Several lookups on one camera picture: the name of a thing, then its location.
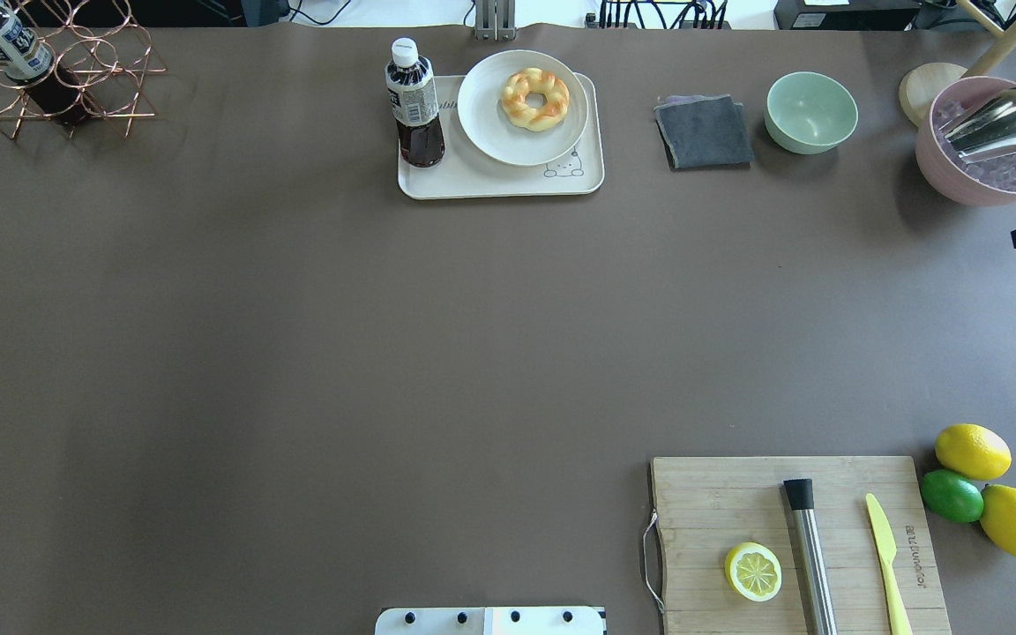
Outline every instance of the cutting board handle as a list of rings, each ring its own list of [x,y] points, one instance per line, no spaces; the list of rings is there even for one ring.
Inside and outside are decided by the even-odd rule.
[[[665,602],[662,601],[660,595],[657,591],[653,590],[652,582],[649,582],[649,531],[652,531],[652,527],[657,526],[657,510],[652,510],[652,514],[649,514],[649,525],[645,527],[645,531],[641,533],[641,571],[645,575],[645,588],[648,588],[649,594],[652,595],[653,599],[657,602],[657,612],[660,615],[665,615]],[[660,543],[657,543],[658,555],[657,562],[660,562]]]

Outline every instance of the knife handle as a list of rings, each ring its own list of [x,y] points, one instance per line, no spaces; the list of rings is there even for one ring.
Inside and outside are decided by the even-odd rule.
[[[912,625],[907,622],[904,601],[899,597],[899,584],[892,564],[880,563],[880,573],[884,574],[884,594],[888,598],[888,625],[892,635],[912,635]]]

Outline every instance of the dark liquid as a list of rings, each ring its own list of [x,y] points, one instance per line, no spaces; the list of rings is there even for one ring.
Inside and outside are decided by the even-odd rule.
[[[441,133],[441,117],[418,128],[398,124],[398,147],[402,148],[402,157],[415,168],[429,168],[441,162],[445,156],[445,134]]]
[[[431,64],[426,57],[419,57],[418,63],[410,68],[398,68],[394,62],[387,64],[386,73],[394,83],[414,85],[420,83],[423,77],[431,72]],[[434,121],[411,128],[395,121],[398,125],[398,147],[402,150],[402,158],[415,168],[429,168],[441,163],[445,156],[445,134],[441,132],[441,117]]]
[[[85,101],[91,100],[91,97],[87,91],[65,85],[66,83],[79,85],[81,80],[72,70],[58,64],[53,72],[42,77],[37,83],[24,84],[23,90],[30,100],[34,100],[34,104],[39,105],[46,114],[50,114],[58,124],[77,125],[92,117],[83,105]]]

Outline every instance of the wooden disc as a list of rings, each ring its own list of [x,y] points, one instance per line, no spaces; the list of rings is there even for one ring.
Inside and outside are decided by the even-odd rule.
[[[918,126],[940,90],[955,83],[964,72],[966,69],[960,65],[947,62],[932,62],[908,71],[899,80],[899,108],[907,120]]]

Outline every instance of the mint green bowl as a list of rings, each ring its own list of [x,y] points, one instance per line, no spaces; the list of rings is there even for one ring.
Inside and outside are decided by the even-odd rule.
[[[778,78],[766,92],[766,131],[790,152],[816,155],[858,128],[858,102],[838,81],[800,71]]]

